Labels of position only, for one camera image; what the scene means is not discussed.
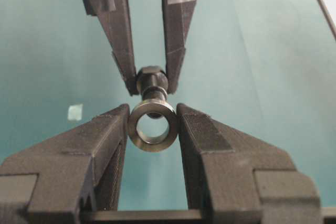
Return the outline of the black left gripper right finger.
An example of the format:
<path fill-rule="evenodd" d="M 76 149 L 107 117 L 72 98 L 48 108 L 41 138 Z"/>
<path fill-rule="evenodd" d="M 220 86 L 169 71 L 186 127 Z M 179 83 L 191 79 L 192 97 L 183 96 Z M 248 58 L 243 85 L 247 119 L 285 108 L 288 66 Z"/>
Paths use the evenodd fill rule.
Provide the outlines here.
<path fill-rule="evenodd" d="M 187 204 L 207 223 L 323 223 L 320 197 L 289 154 L 177 106 Z"/>

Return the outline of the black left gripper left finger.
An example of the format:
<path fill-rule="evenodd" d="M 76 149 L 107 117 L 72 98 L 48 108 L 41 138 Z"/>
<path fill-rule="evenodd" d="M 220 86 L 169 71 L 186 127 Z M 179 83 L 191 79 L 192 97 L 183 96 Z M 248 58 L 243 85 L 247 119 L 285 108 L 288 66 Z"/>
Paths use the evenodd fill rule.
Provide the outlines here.
<path fill-rule="evenodd" d="M 117 210 L 129 106 L 17 152 L 1 164 L 1 223 L 79 223 Z"/>

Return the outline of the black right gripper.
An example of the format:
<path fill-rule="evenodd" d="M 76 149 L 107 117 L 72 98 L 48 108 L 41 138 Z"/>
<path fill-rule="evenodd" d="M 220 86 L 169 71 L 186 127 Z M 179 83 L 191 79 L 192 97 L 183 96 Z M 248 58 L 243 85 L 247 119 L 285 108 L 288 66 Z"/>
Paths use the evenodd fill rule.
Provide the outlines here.
<path fill-rule="evenodd" d="M 137 95 L 136 68 L 128 0 L 83 0 L 96 15 L 112 47 L 112 56 L 130 95 Z M 185 44 L 197 0 L 162 0 L 168 93 L 177 89 Z"/>

